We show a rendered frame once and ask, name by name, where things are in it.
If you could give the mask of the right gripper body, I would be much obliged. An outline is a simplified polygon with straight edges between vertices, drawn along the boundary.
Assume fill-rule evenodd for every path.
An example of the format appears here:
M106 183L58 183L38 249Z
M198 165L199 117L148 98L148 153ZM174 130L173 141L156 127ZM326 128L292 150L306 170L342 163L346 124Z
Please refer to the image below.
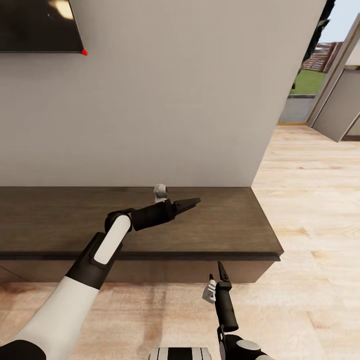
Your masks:
M216 313L222 313L226 311L234 312L234 307L232 304L232 300L229 294L229 291L232 289L231 282L222 282L219 281L215 285L215 309Z

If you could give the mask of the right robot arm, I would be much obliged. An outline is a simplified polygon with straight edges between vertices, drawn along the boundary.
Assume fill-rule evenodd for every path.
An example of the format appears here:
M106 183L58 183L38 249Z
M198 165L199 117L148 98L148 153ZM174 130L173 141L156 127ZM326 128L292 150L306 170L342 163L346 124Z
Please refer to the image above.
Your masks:
M209 275L209 283L203 291L202 299L211 304L215 304L218 316L219 326L217 329L219 340L219 352L222 360L275 360L265 352L261 351L260 345L245 340L238 335L226 334L235 332L239 329L235 310L229 291L232 289L232 283L220 261L218 270L220 280L214 281L213 275Z

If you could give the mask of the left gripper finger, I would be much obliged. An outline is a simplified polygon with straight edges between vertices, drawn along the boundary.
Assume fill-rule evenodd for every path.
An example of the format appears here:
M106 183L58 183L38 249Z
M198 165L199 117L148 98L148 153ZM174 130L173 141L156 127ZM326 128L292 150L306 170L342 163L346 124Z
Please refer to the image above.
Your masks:
M195 206L197 203L200 203L200 198L190 198L190 199L183 199L183 200L177 200L172 203L174 215L177 216L177 214L181 211L184 211L188 208L191 208Z

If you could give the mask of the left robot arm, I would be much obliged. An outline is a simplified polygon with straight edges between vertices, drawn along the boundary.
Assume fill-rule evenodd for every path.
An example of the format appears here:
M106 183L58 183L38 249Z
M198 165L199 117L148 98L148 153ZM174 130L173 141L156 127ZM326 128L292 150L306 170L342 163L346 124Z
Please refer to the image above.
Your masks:
M97 232L47 300L9 341L0 360L69 360L77 338L122 247L131 232L172 220L200 198L165 199L167 186L154 187L155 204L116 210L107 215L105 232Z

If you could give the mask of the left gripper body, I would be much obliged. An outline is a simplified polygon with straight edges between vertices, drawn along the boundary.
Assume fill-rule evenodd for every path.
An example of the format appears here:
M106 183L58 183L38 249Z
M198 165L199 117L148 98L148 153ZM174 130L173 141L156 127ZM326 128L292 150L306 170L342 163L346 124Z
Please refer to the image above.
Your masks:
M145 218L149 227L155 227L175 220L174 210L170 199L144 208Z

